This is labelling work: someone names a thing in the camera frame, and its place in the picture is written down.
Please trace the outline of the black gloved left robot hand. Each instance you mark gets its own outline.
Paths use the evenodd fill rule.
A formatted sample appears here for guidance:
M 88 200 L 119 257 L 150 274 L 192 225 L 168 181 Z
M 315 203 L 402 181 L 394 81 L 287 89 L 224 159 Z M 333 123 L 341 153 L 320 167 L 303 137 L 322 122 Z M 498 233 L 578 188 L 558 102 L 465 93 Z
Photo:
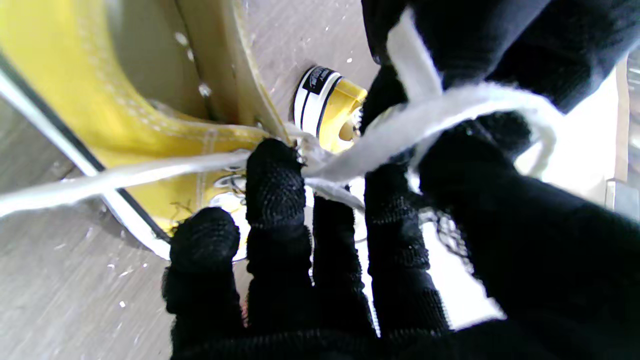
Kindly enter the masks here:
M 444 90 L 514 85 L 562 113 L 592 95 L 639 41 L 637 0 L 364 0 L 366 39 L 381 66 L 362 107 L 361 132 L 407 97 L 387 52 L 406 9 Z

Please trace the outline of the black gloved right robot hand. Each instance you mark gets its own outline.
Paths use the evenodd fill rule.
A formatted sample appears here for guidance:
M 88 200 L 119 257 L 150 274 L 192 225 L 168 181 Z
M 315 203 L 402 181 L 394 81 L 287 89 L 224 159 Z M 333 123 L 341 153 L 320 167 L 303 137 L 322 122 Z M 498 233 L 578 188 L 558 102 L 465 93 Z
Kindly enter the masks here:
M 240 233 L 208 207 L 181 223 L 163 278 L 172 360 L 637 360 L 639 224 L 518 173 L 482 134 L 442 134 L 420 190 L 460 232 L 473 276 L 505 314 L 450 330 L 403 161 L 366 176 L 369 274 L 354 214 L 321 200 L 314 234 L 297 151 L 275 138 L 247 162 L 248 323 L 233 272 Z

